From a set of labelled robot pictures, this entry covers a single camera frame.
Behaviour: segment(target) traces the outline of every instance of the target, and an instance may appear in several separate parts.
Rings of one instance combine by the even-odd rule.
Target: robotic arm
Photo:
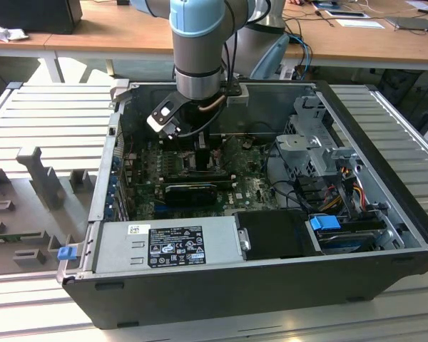
[[[139,11],[170,21],[178,92],[160,103],[147,122],[162,136],[182,136],[179,122],[173,118],[182,107],[192,112],[197,108],[210,111],[222,103],[219,91],[223,44],[252,16],[255,0],[131,0],[131,3]],[[197,126],[196,119],[189,121]]]
[[[221,90],[226,41],[232,53],[224,57],[230,58],[230,65],[237,50],[234,46],[239,48],[235,71],[261,79],[274,73],[288,43],[288,37],[282,34],[284,25],[272,27],[275,13],[279,12],[282,21],[285,0],[277,0],[274,10],[270,0],[261,1],[254,12],[255,0],[131,0],[139,11],[168,19],[173,31],[178,91],[149,115],[147,123],[154,131],[169,138],[194,136],[218,117],[226,99]],[[216,110],[206,122],[209,112]],[[176,113],[183,113],[183,120],[198,129],[181,134]]]

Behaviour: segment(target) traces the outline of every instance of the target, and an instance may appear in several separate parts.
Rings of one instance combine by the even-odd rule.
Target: wooden table
[[[58,57],[173,60],[171,29],[166,20],[140,13],[132,6],[116,6],[114,1],[97,3],[83,0],[81,5],[83,18],[74,34],[30,33],[28,41],[0,42],[0,56],[42,57],[54,82],[63,81]],[[370,0],[370,6],[386,13],[412,8],[404,0]],[[370,16],[385,15],[369,9],[366,13]],[[390,15],[419,14],[414,10]],[[287,5],[285,15],[300,17],[303,37],[313,50],[314,66],[428,70],[428,33],[419,36],[409,31],[394,31],[384,19],[377,21],[385,29],[347,28],[331,20],[333,28],[326,21],[313,20],[319,18],[309,4]],[[296,21],[289,21],[289,25],[298,32]],[[291,45],[285,61],[296,64],[301,56],[301,48]]]
[[[413,9],[404,0],[371,0],[371,8],[384,14],[375,13],[368,8],[350,4],[354,10],[365,9],[370,17],[383,16],[418,16],[422,13]],[[304,16],[301,12],[314,13],[312,5],[288,5],[284,16]],[[336,20],[330,20],[335,27],[331,27],[316,15],[307,15],[299,18],[302,35],[312,47],[314,65],[319,66],[350,66],[369,68],[406,68],[428,70],[428,32],[410,32],[396,30],[385,19],[377,19],[385,29],[342,27]],[[295,20],[288,21],[290,28],[298,32]],[[301,58],[295,55],[295,48],[289,47],[286,57]]]

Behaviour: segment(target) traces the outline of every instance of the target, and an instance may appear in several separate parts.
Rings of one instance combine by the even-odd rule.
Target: power supply label
[[[206,264],[201,226],[149,229],[149,267]]]

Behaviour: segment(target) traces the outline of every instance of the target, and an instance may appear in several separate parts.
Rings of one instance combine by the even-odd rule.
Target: motherboard
[[[205,151],[184,147],[148,141],[129,160],[132,219],[230,216],[278,208],[263,173],[264,144],[231,135]]]

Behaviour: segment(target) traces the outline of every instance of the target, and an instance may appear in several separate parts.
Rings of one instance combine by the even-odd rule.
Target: blue drive latch
[[[310,220],[313,230],[326,230],[326,229],[341,229],[340,223],[336,216],[320,215]]]
[[[76,247],[60,247],[58,249],[57,259],[62,260],[76,260]]]

